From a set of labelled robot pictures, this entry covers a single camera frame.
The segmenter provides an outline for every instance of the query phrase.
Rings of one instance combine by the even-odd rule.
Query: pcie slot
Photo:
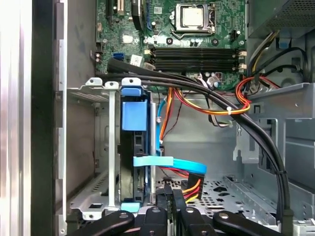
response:
[[[106,19],[108,21],[109,27],[112,26],[112,18],[113,18],[113,0],[106,1]]]

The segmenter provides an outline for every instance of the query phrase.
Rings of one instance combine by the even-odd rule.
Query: cpu socket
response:
[[[210,4],[176,4],[170,16],[176,33],[215,33],[215,5]]]

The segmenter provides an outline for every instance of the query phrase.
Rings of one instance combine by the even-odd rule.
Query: capacitor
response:
[[[192,39],[190,40],[190,46],[192,47],[194,44],[195,44],[195,40],[192,38]]]
[[[194,44],[195,47],[197,47],[197,46],[199,45],[199,43],[200,43],[200,40],[199,40],[199,39],[196,39],[196,40],[195,40],[195,44]]]
[[[155,28],[156,28],[156,26],[157,26],[156,22],[155,22],[155,21],[152,21],[152,23],[151,23],[151,27],[152,27],[153,29],[155,29]]]

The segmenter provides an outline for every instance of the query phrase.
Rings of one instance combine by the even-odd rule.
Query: white cable tie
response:
[[[226,110],[227,110],[227,113],[228,113],[229,115],[232,114],[232,108],[231,108],[231,107],[227,107]]]

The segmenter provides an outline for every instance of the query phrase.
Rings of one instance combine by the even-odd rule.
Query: expansion slot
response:
[[[113,18],[113,0],[106,1],[106,20],[108,21],[109,28],[112,27],[112,18]]]
[[[211,48],[153,48],[150,63],[163,72],[238,71],[238,51]]]

